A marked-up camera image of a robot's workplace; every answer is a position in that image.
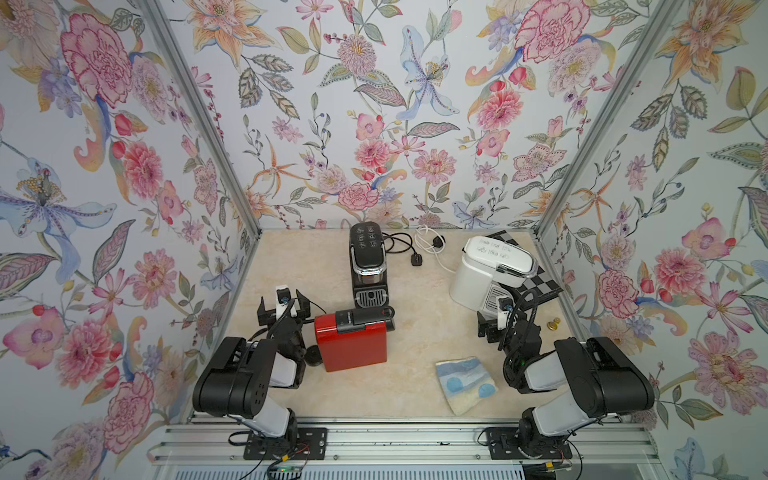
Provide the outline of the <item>red coffee machine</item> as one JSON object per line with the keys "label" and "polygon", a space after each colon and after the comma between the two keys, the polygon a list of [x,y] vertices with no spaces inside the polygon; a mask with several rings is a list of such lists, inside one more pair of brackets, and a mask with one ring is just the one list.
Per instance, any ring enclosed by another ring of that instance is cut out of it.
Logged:
{"label": "red coffee machine", "polygon": [[305,362],[327,372],[365,367],[387,361],[387,334],[395,330],[390,306],[340,310],[314,319],[316,344],[307,348]]}

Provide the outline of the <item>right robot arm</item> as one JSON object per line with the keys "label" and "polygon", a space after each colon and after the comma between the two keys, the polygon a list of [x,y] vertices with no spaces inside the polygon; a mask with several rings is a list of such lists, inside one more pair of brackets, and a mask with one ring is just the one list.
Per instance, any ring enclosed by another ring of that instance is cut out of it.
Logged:
{"label": "right robot arm", "polygon": [[563,449],[577,430],[611,415],[650,409],[656,394],[626,354],[609,338],[584,342],[556,340],[541,351],[541,328],[519,311],[508,297],[501,299],[497,318],[477,313],[478,336],[496,343],[505,354],[502,374],[520,394],[548,393],[566,386],[555,399],[526,409],[514,443],[527,457],[542,458]]}

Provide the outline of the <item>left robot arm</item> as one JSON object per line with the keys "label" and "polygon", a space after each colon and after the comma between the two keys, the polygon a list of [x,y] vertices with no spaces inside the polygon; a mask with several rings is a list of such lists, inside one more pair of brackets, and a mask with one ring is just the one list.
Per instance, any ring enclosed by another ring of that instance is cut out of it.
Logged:
{"label": "left robot arm", "polygon": [[275,290],[276,307],[261,302],[261,330],[252,338],[224,338],[193,389],[196,412],[231,418],[267,440],[298,439],[296,414],[270,396],[271,388],[297,389],[307,367],[303,327],[311,302],[299,291]]}

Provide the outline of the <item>black coffee machine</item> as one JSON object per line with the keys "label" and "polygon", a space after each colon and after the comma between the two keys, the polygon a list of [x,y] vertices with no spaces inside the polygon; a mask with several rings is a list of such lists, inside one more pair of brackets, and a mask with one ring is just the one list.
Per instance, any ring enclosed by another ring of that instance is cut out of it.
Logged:
{"label": "black coffee machine", "polygon": [[384,236],[375,222],[361,222],[349,231],[349,262],[357,308],[389,304]]}

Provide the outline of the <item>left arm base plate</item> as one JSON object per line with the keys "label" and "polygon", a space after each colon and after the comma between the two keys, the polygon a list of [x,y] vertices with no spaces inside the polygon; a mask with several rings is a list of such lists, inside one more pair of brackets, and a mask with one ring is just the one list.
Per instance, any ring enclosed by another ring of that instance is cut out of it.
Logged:
{"label": "left arm base plate", "polygon": [[288,429],[282,437],[265,437],[250,432],[246,441],[244,460],[324,460],[328,446],[327,428]]}

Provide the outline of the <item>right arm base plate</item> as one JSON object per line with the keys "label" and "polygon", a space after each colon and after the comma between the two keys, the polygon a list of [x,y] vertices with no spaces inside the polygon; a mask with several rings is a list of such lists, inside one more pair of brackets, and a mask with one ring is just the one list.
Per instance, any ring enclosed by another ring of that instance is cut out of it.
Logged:
{"label": "right arm base plate", "polygon": [[572,450],[566,437],[546,437],[538,433],[520,433],[517,427],[488,427],[479,436],[492,460],[571,460]]}

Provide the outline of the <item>white coffee machine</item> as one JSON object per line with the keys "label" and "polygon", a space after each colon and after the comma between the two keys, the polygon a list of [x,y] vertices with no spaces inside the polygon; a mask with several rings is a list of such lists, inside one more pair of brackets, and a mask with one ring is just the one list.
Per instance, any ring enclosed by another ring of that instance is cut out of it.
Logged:
{"label": "white coffee machine", "polygon": [[538,262],[528,251],[499,239],[474,236],[462,249],[449,295],[470,310],[495,315],[497,298],[509,296],[504,286],[519,288],[537,271]]}

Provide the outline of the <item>blue striped cloth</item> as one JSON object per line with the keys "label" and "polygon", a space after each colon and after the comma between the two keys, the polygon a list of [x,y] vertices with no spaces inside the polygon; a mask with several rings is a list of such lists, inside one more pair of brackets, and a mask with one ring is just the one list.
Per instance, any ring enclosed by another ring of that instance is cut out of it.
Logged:
{"label": "blue striped cloth", "polygon": [[466,414],[498,391],[490,373],[477,357],[441,361],[435,368],[445,399],[456,416]]}

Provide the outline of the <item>black white chessboard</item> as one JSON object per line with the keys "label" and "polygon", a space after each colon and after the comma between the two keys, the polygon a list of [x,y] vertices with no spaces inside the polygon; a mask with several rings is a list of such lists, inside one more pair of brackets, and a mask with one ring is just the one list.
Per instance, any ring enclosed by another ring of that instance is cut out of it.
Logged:
{"label": "black white chessboard", "polygon": [[[489,235],[489,238],[500,240],[509,245],[520,247],[519,243],[507,231],[499,231]],[[514,294],[523,290],[535,290],[538,292],[540,303],[546,303],[556,299],[562,292],[562,286],[541,265],[538,266],[535,276],[526,279],[521,287],[512,289]]]}

